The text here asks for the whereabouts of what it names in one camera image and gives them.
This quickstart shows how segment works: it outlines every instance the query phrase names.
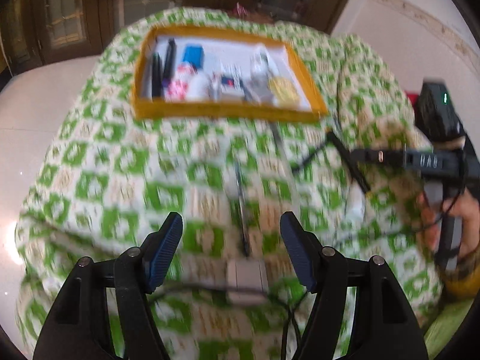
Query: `small bottle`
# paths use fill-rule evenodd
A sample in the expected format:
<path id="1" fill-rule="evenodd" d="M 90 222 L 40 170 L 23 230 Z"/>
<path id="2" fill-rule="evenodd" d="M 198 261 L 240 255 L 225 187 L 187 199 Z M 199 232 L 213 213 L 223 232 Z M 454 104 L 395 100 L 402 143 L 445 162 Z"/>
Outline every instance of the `small bottle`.
<path id="1" fill-rule="evenodd" d="M 268 57 L 264 52 L 256 52 L 250 59 L 250 76 L 252 80 L 268 80 Z"/>
<path id="2" fill-rule="evenodd" d="M 212 82 L 210 83 L 210 98 L 212 100 L 218 101 L 220 99 L 220 80 L 221 77 L 219 74 L 214 73 Z"/>
<path id="3" fill-rule="evenodd" d="M 210 77 L 200 70 L 194 75 L 188 83 L 185 100 L 201 101 L 210 97 Z"/>

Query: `pink item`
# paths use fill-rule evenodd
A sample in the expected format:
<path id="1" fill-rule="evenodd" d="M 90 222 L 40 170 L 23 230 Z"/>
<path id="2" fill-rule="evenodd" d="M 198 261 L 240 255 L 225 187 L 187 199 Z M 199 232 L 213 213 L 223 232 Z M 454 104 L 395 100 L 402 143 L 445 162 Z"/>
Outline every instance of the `pink item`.
<path id="1" fill-rule="evenodd" d="M 182 62 L 178 65 L 172 81 L 166 90 L 166 99 L 169 101 L 185 101 L 189 82 L 195 74 L 195 68 L 188 62 Z"/>
<path id="2" fill-rule="evenodd" d="M 409 98 L 412 105 L 415 105 L 419 95 L 417 93 L 405 92 L 405 95 Z"/>
<path id="3" fill-rule="evenodd" d="M 236 7 L 233 9 L 233 14 L 238 17 L 245 17 L 248 16 L 248 11 L 241 6 L 240 3 L 237 3 Z"/>

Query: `hand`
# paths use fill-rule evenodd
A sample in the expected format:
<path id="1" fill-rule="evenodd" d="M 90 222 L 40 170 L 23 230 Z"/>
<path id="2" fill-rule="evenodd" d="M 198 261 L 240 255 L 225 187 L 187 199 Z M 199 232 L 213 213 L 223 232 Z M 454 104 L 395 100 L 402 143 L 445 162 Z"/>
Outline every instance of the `hand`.
<path id="1" fill-rule="evenodd" d="M 431 207 L 429 207 L 425 196 L 421 193 L 417 197 L 417 203 L 421 209 L 421 218 L 424 225 L 433 223 L 438 216 Z M 452 204 L 452 199 L 443 202 L 443 210 L 446 211 Z M 480 208 L 479 202 L 465 189 L 465 193 L 461 195 L 455 205 L 449 212 L 450 216 L 460 216 L 462 218 L 462 241 L 460 243 L 460 252 L 458 258 L 461 259 L 467 254 L 477 249 L 480 242 Z M 432 252 L 438 250 L 438 242 L 440 240 L 440 227 L 433 225 L 421 233 L 417 233 L 417 239 L 421 237 L 422 242 Z"/>

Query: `bedsheet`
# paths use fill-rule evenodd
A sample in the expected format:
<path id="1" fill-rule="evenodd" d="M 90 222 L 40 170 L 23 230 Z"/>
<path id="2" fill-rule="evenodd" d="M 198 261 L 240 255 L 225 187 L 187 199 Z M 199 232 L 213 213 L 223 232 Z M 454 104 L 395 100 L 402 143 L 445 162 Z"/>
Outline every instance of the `bedsheet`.
<path id="1" fill-rule="evenodd" d="M 268 123 L 244 119 L 135 120 L 129 105 L 134 62 L 153 24 L 234 28 L 291 43 L 318 85 L 330 115 L 315 124 L 279 123 L 282 149 Z M 357 36 L 330 38 L 312 28 L 260 25 L 196 8 L 159 12 L 124 28 L 103 52 L 50 145 L 22 206 L 16 245 L 26 275 L 17 324 L 33 350 L 42 323 L 70 269 L 84 255 L 113 258 L 140 245 L 170 211 L 184 231 L 168 281 L 225 285 L 226 263 L 241 257 L 233 162 L 241 164 L 250 210 L 253 256 L 266 263 L 270 291 L 288 302 L 298 283 L 279 234 L 280 215 L 292 210 L 323 245 L 347 257 L 385 257 L 423 323 L 442 290 L 433 261 L 411 234 L 418 220 L 412 175 L 364 167 L 373 193 L 362 223 L 345 219 L 350 178 L 337 152 L 323 149 L 293 176 L 297 163 L 332 128 L 348 147 L 429 147 L 413 126 L 410 103 L 381 58 Z M 313 296 L 297 312 L 305 326 Z M 336 355 L 346 352 L 354 307 L 347 296 Z M 109 292 L 118 353 L 122 335 Z M 284 312 L 273 305 L 231 307 L 221 293 L 194 291 L 152 304 L 172 359 L 276 359 Z M 289 343 L 289 351 L 295 348 Z"/>

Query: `blue gripper pad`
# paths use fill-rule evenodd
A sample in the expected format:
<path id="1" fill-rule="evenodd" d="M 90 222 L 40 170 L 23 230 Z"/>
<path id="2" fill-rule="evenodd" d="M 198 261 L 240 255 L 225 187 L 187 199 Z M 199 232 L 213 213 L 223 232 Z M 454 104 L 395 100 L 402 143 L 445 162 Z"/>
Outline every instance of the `blue gripper pad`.
<path id="1" fill-rule="evenodd" d="M 315 272 L 320 264 L 319 249 L 313 244 L 308 232 L 303 230 L 293 212 L 287 211 L 281 216 L 280 234 L 300 284 L 309 292 L 315 291 L 317 286 Z M 313 237 L 321 248 L 320 242 Z"/>
<path id="2" fill-rule="evenodd" d="M 149 234 L 145 240 L 148 245 L 143 255 L 143 266 L 146 289 L 150 293 L 163 284 L 182 233 L 182 217 L 177 212 L 171 212 L 160 230 Z"/>

